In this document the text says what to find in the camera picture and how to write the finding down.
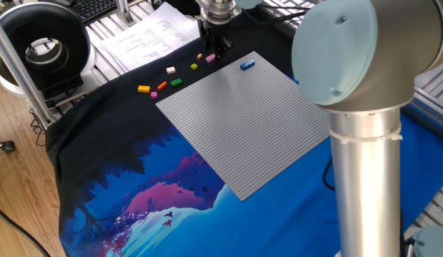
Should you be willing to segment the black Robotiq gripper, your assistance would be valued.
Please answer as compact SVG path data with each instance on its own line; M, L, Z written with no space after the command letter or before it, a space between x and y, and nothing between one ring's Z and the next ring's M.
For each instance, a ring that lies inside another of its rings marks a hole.
M213 24L207 20L201 22L201 37L204 40L205 50L212 47L216 49L216 56L222 58L232 47L232 42L227 38L229 24Z

